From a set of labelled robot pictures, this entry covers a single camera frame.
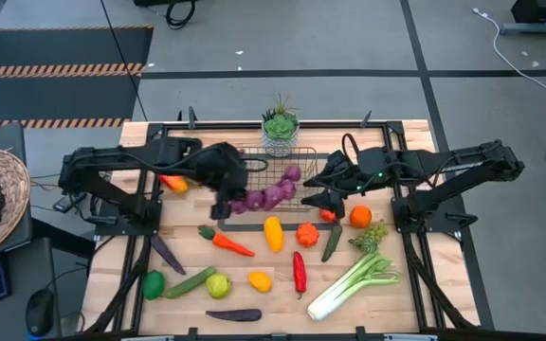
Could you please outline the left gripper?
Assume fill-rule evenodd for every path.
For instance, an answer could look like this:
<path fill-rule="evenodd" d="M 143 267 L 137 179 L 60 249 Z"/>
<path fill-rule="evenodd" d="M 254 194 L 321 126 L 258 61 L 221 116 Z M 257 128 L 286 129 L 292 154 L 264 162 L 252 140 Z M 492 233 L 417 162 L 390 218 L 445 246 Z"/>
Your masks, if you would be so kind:
<path fill-rule="evenodd" d="M 206 147 L 200 154 L 200 183 L 215 190 L 215 204 L 210 218 L 224 220 L 230 216 L 230 205 L 246 202 L 248 171 L 242 153 L 227 142 Z"/>

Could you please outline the orange carrot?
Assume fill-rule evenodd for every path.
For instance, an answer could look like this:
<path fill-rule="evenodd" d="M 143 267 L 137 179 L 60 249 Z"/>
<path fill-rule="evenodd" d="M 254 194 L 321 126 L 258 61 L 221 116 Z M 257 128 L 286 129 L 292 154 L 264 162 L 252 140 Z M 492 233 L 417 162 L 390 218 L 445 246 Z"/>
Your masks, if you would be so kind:
<path fill-rule="evenodd" d="M 204 239 L 211 241 L 211 243 L 219 248 L 226 249 L 233 253 L 246 257 L 254 257 L 255 253 L 244 246 L 238 244 L 227 238 L 225 235 L 216 232 L 212 227 L 207 225 L 200 225 L 198 227 L 198 233 Z"/>

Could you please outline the round orange fruit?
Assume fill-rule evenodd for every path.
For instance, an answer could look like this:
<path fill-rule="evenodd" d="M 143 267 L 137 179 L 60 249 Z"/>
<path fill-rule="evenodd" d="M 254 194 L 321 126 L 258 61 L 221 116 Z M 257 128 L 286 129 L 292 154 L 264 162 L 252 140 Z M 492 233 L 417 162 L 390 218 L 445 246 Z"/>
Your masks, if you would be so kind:
<path fill-rule="evenodd" d="M 350 212 L 350 225 L 354 228 L 366 228 L 372 222 L 373 214 L 366 206 L 354 206 Z"/>

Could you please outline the orange crinkled pepper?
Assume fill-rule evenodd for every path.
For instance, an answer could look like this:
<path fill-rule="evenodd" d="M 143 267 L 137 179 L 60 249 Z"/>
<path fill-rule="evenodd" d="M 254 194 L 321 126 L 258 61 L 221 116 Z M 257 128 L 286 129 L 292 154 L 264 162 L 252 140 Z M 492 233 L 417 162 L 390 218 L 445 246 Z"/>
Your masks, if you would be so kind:
<path fill-rule="evenodd" d="M 300 224 L 296 232 L 296 238 L 298 244 L 302 245 L 303 247 L 311 247 L 318 242 L 319 231 L 314 224 Z"/>

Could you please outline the red yellow mango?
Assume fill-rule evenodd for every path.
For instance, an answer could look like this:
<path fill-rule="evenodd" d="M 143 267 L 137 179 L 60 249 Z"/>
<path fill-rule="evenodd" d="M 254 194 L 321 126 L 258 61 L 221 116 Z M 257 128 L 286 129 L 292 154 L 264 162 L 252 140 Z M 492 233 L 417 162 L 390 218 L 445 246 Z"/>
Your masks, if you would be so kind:
<path fill-rule="evenodd" d="M 177 194 L 186 193 L 190 188 L 185 178 L 180 175 L 160 175 L 159 181 Z"/>

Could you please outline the green grape bunch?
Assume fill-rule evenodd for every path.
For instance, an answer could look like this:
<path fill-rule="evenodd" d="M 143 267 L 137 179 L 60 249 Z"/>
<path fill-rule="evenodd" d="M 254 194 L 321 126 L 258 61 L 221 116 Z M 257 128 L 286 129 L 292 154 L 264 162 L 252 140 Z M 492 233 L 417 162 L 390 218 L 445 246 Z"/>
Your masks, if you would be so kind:
<path fill-rule="evenodd" d="M 356 238 L 350 239 L 349 243 L 365 254 L 374 254 L 379 244 L 389 234 L 384 223 L 369 225 L 364 232 Z"/>

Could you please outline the slim purple eggplant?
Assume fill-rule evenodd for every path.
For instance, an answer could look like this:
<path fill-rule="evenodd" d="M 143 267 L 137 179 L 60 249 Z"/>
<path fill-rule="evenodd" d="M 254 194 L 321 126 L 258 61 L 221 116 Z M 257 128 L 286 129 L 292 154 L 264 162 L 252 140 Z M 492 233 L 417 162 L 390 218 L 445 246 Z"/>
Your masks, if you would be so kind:
<path fill-rule="evenodd" d="M 151 245 L 155 252 L 164 261 L 166 261 L 176 273 L 180 275 L 186 275 L 186 271 L 184 270 L 183 266 L 180 264 L 171 249 L 158 234 L 155 234 L 151 237 Z"/>

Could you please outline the yellow-green apple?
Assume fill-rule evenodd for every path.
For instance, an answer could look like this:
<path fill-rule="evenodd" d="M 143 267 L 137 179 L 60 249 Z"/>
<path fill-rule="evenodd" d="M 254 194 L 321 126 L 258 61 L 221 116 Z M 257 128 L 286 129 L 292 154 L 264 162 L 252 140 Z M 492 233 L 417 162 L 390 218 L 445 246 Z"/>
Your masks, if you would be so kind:
<path fill-rule="evenodd" d="M 231 291 L 230 279 L 222 273 L 215 273 L 206 280 L 209 295 L 214 299 L 220 299 L 227 296 Z"/>

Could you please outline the yellow lemon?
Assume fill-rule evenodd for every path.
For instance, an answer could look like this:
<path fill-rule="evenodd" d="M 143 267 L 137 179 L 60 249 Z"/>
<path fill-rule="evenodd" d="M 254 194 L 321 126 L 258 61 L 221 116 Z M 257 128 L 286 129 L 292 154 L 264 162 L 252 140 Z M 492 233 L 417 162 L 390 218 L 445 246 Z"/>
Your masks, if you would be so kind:
<path fill-rule="evenodd" d="M 267 293 L 272 288 L 272 279 L 265 272 L 253 271 L 248 274 L 249 284 L 261 293 Z"/>

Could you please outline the red chili pepper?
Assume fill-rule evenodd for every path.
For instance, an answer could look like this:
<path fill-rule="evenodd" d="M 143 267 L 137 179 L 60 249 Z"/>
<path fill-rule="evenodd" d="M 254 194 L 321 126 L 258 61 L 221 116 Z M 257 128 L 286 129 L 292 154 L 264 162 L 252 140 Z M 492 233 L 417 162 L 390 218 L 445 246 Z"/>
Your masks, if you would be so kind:
<path fill-rule="evenodd" d="M 295 290 L 299 298 L 301 298 L 306 291 L 306 270 L 302 255 L 299 252 L 293 253 L 293 275 Z"/>

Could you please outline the long green cucumber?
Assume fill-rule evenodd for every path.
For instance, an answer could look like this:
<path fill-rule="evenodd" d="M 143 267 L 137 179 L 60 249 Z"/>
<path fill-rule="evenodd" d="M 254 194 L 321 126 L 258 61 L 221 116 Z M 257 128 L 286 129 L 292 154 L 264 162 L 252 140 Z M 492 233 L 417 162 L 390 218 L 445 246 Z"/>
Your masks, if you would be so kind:
<path fill-rule="evenodd" d="M 174 287 L 166 289 L 164 291 L 163 296 L 167 299 L 173 299 L 173 298 L 178 298 L 180 296 L 183 296 L 184 294 L 187 294 L 193 289 L 204 284 L 207 281 L 207 279 L 211 277 L 212 275 L 214 275 L 215 273 L 216 273 L 216 268 L 213 266 L 210 266 L 202 270 L 198 274 L 192 276 L 191 278 L 188 278 L 180 282 Z"/>

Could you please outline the green white celery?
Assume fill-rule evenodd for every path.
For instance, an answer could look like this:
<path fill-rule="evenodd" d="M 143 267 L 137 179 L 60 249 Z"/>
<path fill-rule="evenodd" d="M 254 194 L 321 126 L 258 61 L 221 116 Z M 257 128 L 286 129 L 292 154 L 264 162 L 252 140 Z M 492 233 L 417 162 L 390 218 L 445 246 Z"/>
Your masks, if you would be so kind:
<path fill-rule="evenodd" d="M 379 253 L 365 254 L 341 278 L 307 307 L 307 314 L 320 321 L 337 310 L 347 299 L 367 286 L 393 285 L 401 274 L 390 270 L 391 260 Z"/>

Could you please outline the dark green lime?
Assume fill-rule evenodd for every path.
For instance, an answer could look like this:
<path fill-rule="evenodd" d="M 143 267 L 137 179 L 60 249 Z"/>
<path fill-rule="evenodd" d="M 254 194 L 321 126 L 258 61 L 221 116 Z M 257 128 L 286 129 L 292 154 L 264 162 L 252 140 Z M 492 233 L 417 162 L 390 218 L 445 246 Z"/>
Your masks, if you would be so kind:
<path fill-rule="evenodd" d="M 145 299 L 154 300 L 163 295 L 166 288 L 166 279 L 158 271 L 149 272 L 143 280 L 142 293 Z"/>

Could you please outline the thick purple eggplant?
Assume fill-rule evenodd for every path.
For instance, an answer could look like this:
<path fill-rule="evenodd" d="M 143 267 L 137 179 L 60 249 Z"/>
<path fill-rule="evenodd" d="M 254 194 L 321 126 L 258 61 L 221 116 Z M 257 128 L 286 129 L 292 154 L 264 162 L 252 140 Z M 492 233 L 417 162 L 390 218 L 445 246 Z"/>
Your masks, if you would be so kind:
<path fill-rule="evenodd" d="M 254 322 L 260 320 L 263 315 L 259 309 L 205 311 L 205 314 L 216 319 L 234 322 Z"/>

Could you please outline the black aluminium table frame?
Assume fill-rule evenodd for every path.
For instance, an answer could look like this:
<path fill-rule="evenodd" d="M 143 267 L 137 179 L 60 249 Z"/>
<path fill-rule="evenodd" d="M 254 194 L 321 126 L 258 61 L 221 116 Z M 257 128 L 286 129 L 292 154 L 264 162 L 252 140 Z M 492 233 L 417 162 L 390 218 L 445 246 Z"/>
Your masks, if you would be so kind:
<path fill-rule="evenodd" d="M 317 153 L 332 153 L 340 149 L 343 134 L 350 133 L 360 149 L 392 145 L 396 150 L 426 149 L 433 151 L 433 138 L 424 119 L 382 121 L 307 120 L 300 125 L 299 143 L 312 147 Z M 195 129 L 185 121 L 125 122 L 119 144 L 124 147 L 142 146 L 163 129 L 168 135 L 195 137 L 207 146 L 219 141 L 243 147 L 261 143 L 259 121 L 197 121 Z M 203 287 L 177 299 L 160 298 L 138 302 L 138 279 L 133 284 L 123 309 L 121 329 L 137 326 L 140 336 L 173 335 L 173 341 L 192 340 L 247 340 L 247 341 L 318 341 L 382 340 L 383 333 L 418 332 L 419 325 L 413 303 L 410 276 L 402 237 L 391 232 L 383 242 L 384 255 L 393 259 L 403 274 L 400 283 L 390 286 L 370 286 L 352 296 L 340 309 L 321 322 L 306 314 L 307 305 L 316 296 L 341 277 L 357 261 L 357 253 L 350 250 L 346 240 L 358 231 L 345 225 L 342 242 L 327 262 L 319 262 L 323 245 L 318 243 L 305 249 L 303 258 L 307 265 L 306 295 L 297 300 L 291 282 L 291 253 L 297 246 L 294 233 L 284 232 L 285 244 L 280 253 L 272 253 L 264 239 L 264 218 L 257 221 L 253 231 L 225 232 L 234 241 L 256 252 L 254 258 L 231 253 L 197 237 L 196 227 L 210 224 L 210 206 L 213 194 L 207 189 L 192 189 L 187 199 L 171 194 L 162 195 L 162 239 L 168 242 L 173 253 L 188 272 L 188 278 L 209 265 L 228 274 L 233 281 L 229 299 L 212 299 Z M 82 302 L 85 331 L 94 324 L 110 303 L 121 284 L 126 268 L 133 266 L 140 253 L 143 238 L 130 242 L 128 236 L 115 237 L 106 244 L 92 261 L 89 280 Z M 428 247 L 434 273 L 439 286 L 465 319 L 482 329 L 493 330 L 482 276 L 475 255 L 470 231 L 463 233 L 463 246 L 441 233 L 428 234 Z M 273 277 L 272 292 L 258 294 L 247 283 L 249 271 L 262 270 Z M 256 303 L 263 317 L 255 322 L 230 322 L 212 318 L 204 311 L 213 309 L 248 309 Z"/>

